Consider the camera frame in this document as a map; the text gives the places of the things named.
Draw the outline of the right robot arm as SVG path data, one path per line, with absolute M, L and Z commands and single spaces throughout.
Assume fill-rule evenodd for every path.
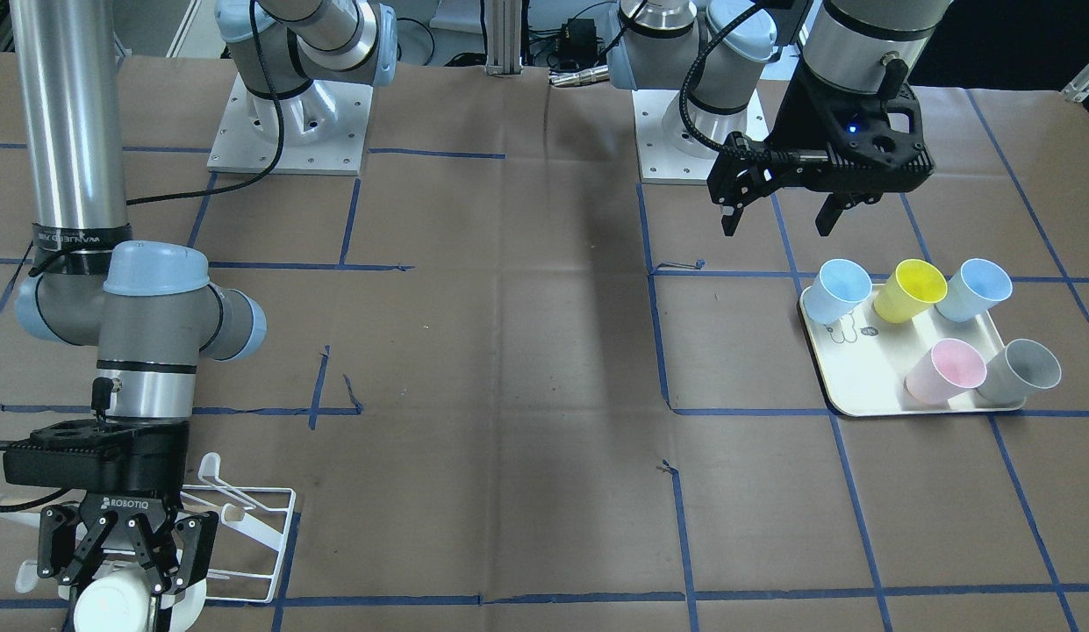
M 30 336 L 97 348 L 89 420 L 0 443 L 8 483 L 52 489 L 39 501 L 38 575 L 70 613 L 135 613 L 166 629 L 210 569 L 219 519 L 182 502 L 197 363 L 250 356 L 266 317 L 212 284 L 203 253 L 133 238 L 106 1 L 14 1 L 28 156 L 34 259 L 19 288 Z

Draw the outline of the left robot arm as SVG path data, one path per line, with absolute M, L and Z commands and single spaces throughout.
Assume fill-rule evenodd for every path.
M 825 193 L 820 235 L 842 212 L 909 192 L 932 175 L 914 63 L 946 1 L 825 1 L 813 17 L 776 120 L 764 139 L 745 131 L 762 69 L 780 52 L 778 13 L 793 1 L 620 1 L 605 63 L 624 90 L 671 90 L 668 123 L 684 151 L 713 159 L 710 198 L 723 231 L 779 189 Z

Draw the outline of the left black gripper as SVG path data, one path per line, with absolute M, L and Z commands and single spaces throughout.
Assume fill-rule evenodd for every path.
M 776 189 L 829 193 L 813 219 L 818 235 L 829 236 L 861 198 L 925 183 L 935 162 L 905 71 L 885 66 L 870 95 L 857 95 L 797 66 L 770 135 L 752 141 L 732 133 L 732 153 L 717 156 L 707 185 L 720 198 L 724 235 L 734 236 L 746 208 Z

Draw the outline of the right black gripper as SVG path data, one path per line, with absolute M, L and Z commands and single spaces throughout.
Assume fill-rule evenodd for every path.
M 44 497 L 36 575 L 56 578 L 74 607 L 112 551 L 132 552 L 154 604 L 207 576 L 219 514 L 188 513 L 166 499 L 87 493 L 79 501 Z

